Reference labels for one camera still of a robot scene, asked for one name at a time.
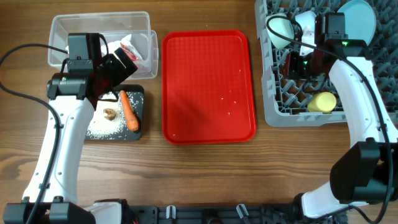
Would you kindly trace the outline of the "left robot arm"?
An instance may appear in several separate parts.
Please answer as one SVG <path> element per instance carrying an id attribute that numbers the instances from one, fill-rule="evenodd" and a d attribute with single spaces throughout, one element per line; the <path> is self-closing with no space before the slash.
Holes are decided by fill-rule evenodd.
<path id="1" fill-rule="evenodd" d="M 77 174 L 88 126 L 100 96 L 137 67 L 122 49 L 102 54 L 106 40 L 99 33 L 68 35 L 68 57 L 47 83 L 48 102 L 23 93 L 7 93 L 44 105 L 49 118 L 39 160 L 19 203 L 8 203 L 5 223 L 132 223 L 125 199 L 98 200 L 82 208 L 77 203 Z"/>

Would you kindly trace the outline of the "light blue plate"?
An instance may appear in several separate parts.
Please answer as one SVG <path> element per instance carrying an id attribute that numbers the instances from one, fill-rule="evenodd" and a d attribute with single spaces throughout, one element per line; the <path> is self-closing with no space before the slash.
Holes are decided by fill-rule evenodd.
<path id="1" fill-rule="evenodd" d="M 338 9 L 345 15 L 345 31 L 349 39 L 363 40 L 369 45 L 376 31 L 376 15 L 364 0 L 352 0 Z"/>

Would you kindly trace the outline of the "orange carrot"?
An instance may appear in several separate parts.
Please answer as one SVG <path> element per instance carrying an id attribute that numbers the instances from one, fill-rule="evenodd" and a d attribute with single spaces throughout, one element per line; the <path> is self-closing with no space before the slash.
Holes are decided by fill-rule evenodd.
<path id="1" fill-rule="evenodd" d="M 138 131 L 140 128 L 140 125 L 139 125 L 136 115 L 134 114 L 134 112 L 130 106 L 130 102 L 129 102 L 127 93 L 124 90 L 121 90 L 119 92 L 119 95 L 120 95 L 120 99 L 121 99 L 121 104 L 122 104 L 122 108 L 123 108 L 123 113 L 124 113 L 124 118 L 125 118 L 127 129 L 130 131 L 133 131 L 133 132 Z"/>

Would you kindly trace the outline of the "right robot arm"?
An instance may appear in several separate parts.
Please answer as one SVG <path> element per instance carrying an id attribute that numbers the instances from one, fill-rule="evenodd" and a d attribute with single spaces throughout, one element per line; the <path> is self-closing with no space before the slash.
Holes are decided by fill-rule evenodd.
<path id="1" fill-rule="evenodd" d="M 328 12 L 313 21 L 309 54 L 292 52 L 289 78 L 325 75 L 340 98 L 349 127 L 350 148 L 330 171 L 329 181 L 300 196 L 304 219 L 321 220 L 365 205 L 381 206 L 378 220 L 397 200 L 397 128 L 382 102 L 367 43 L 352 39 L 345 15 Z"/>

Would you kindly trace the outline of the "light blue bowl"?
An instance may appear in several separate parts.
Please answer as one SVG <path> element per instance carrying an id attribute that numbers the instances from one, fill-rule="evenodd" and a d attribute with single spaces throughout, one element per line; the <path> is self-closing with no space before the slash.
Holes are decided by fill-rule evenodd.
<path id="1" fill-rule="evenodd" d="M 306 11 L 295 16 L 295 21 L 298 22 L 301 28 L 315 32 L 316 14 L 313 11 Z"/>

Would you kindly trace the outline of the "yellow cup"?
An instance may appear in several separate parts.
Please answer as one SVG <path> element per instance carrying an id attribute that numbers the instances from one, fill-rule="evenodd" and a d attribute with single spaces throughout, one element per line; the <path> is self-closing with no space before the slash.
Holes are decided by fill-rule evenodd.
<path id="1" fill-rule="evenodd" d="M 331 113 L 336 106 L 336 97 L 330 92 L 321 92 L 313 96 L 307 105 L 309 112 Z"/>

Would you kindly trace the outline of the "brown food scrap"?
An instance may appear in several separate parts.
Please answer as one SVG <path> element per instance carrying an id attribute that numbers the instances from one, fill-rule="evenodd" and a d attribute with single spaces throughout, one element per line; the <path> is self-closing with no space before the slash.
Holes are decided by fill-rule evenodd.
<path id="1" fill-rule="evenodd" d="M 117 117 L 118 113 L 111 108 L 105 108 L 103 110 L 103 115 L 105 119 L 112 121 Z"/>

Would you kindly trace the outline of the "green bowl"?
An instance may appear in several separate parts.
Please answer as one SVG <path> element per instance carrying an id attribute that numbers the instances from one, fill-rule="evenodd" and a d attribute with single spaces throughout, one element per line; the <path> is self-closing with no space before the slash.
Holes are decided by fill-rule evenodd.
<path id="1" fill-rule="evenodd" d="M 276 33 L 283 35 L 284 37 L 287 37 L 289 39 L 294 38 L 294 30 L 293 27 L 290 23 L 290 21 L 287 19 L 281 19 L 281 18 L 276 18 L 272 19 L 269 23 L 269 27 L 275 31 Z M 274 47 L 278 50 L 283 49 L 284 47 L 288 46 L 290 44 L 290 41 L 284 40 L 276 35 L 274 35 L 269 29 L 267 29 L 267 32 L 269 34 L 269 37 L 271 39 L 272 44 Z"/>

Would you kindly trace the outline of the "red foil wrapper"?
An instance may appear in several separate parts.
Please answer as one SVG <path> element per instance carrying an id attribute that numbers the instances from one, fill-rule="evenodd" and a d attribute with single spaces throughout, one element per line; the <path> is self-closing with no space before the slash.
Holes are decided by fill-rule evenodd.
<path id="1" fill-rule="evenodd" d="M 135 56 L 135 54 L 133 53 L 132 50 L 130 50 L 126 45 L 120 43 L 121 48 L 123 49 L 123 51 L 126 53 L 126 55 L 134 62 L 136 61 L 138 58 Z"/>

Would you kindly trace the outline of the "white napkin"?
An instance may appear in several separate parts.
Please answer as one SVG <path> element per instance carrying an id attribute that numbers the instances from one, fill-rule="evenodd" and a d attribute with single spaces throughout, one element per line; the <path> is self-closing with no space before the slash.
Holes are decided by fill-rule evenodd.
<path id="1" fill-rule="evenodd" d="M 107 52 L 109 52 L 109 53 L 112 52 L 113 54 L 115 54 L 116 50 L 118 48 L 121 48 L 120 43 L 122 43 L 122 44 L 126 45 L 130 50 L 133 51 L 135 56 L 138 58 L 136 61 L 143 61 L 144 59 L 142 58 L 141 54 L 137 51 L 135 46 L 133 46 L 131 40 L 132 40 L 132 35 L 129 34 L 129 35 L 123 37 L 121 40 L 116 40 L 114 42 L 108 43 L 107 45 L 102 45 L 101 51 L 103 54 L 107 54 Z"/>

